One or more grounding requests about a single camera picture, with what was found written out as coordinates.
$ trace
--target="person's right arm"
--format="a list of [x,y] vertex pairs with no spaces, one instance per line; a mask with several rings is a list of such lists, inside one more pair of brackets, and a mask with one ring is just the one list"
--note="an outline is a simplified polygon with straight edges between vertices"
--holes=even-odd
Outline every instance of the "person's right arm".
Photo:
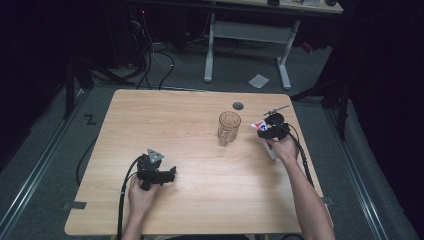
[[281,141],[267,140],[283,162],[293,191],[296,215],[305,239],[335,239],[327,208],[297,163],[299,149],[287,136]]

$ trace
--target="wooden tabletop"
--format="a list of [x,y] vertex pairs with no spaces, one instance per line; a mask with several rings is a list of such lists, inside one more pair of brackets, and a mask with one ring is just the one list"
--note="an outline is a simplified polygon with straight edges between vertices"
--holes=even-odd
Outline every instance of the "wooden tabletop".
[[[256,5],[262,7],[272,7],[268,5],[267,0],[215,0],[216,2],[221,3],[234,3],[234,4],[244,4],[244,5]],[[340,14],[343,12],[343,8],[339,3],[336,3],[335,6],[331,7],[325,3],[325,0],[321,0],[318,6],[305,6],[300,0],[293,0],[292,2],[285,2],[280,0],[280,5],[277,8],[300,10],[300,11],[309,11],[317,13],[337,13]]]
[[[243,103],[244,109],[234,110],[234,102]],[[250,126],[265,112],[286,104],[290,107],[280,113],[297,129],[315,189],[322,196],[287,95],[118,90],[75,199],[87,205],[71,210],[66,233],[116,234],[125,174],[147,148],[165,155],[160,170],[177,166],[177,174],[174,182],[160,187],[141,233],[300,232],[284,166],[271,160]],[[236,140],[222,147],[217,129],[225,111],[236,112],[242,122]],[[298,162],[303,169],[300,157]],[[125,221],[128,213],[126,196]]]

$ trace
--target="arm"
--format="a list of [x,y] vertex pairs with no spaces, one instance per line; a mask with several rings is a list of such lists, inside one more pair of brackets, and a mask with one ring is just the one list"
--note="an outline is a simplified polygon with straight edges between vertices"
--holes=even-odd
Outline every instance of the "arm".
[[296,215],[305,239],[335,239],[327,208],[296,161],[299,149],[294,140],[287,136],[279,142],[272,139],[267,141],[286,167],[293,190]]
[[122,240],[139,240],[140,226],[144,215],[149,210],[153,203],[156,191],[159,185],[154,184],[149,191],[144,191],[140,188],[140,180],[137,176],[131,178],[128,198],[130,202],[130,216],[128,218],[125,232],[122,235]]

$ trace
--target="gray carpet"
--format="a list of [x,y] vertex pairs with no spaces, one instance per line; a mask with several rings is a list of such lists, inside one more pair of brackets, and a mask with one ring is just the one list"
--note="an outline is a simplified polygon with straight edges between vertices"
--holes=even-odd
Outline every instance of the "gray carpet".
[[[192,45],[192,47],[201,47],[201,45]],[[239,46],[231,54],[216,53],[214,79],[212,83],[206,84],[202,80],[206,50],[188,48],[186,51],[180,51],[169,47],[164,52],[174,58],[175,69],[165,80],[164,86],[293,95],[315,84],[331,52],[331,49],[326,49],[307,54],[301,49],[294,48],[287,63],[293,89],[285,92],[282,90],[279,73],[274,65],[274,57],[278,56],[275,55],[278,49],[281,49],[280,45],[262,49]],[[230,51],[232,47],[218,46],[217,50]],[[149,74],[151,85],[159,84],[170,69],[163,66],[170,64],[166,57],[160,54],[156,54],[156,57],[161,63],[159,64],[155,59],[152,60],[152,69]],[[128,71],[121,69],[117,72],[125,74]],[[252,87],[247,82],[256,74],[269,78],[270,82],[261,89]],[[65,201],[73,200],[77,193],[75,171],[78,162],[97,136],[113,92],[119,88],[123,87],[109,81],[96,80],[95,88],[76,112],[75,118],[52,156],[48,170],[22,212],[9,239],[110,239],[110,236],[67,236],[64,233],[64,225],[69,210],[64,210],[63,204]],[[50,137],[59,126],[64,113],[64,100],[64,91],[61,91],[49,109],[34,124],[31,134],[9,166],[0,174],[1,216],[7,212]],[[338,138],[333,133],[333,126],[328,121],[325,110],[321,109],[316,101],[296,102],[294,107],[323,192],[334,201],[329,206],[329,211],[337,239],[373,239],[372,231],[347,172],[343,151],[339,147]],[[88,124],[89,118],[86,115],[92,115],[91,122],[95,124]],[[375,202],[388,238],[418,239],[378,168],[351,105],[349,116],[346,124],[346,143]],[[84,172],[90,152],[83,159],[80,176]],[[282,236],[271,235],[270,237],[280,239]]]

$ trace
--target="glass mug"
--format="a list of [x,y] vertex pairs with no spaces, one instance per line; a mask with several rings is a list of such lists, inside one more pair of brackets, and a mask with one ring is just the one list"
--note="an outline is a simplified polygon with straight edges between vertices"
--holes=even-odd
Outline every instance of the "glass mug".
[[221,146],[234,142],[241,118],[237,113],[224,112],[219,116],[218,139]]

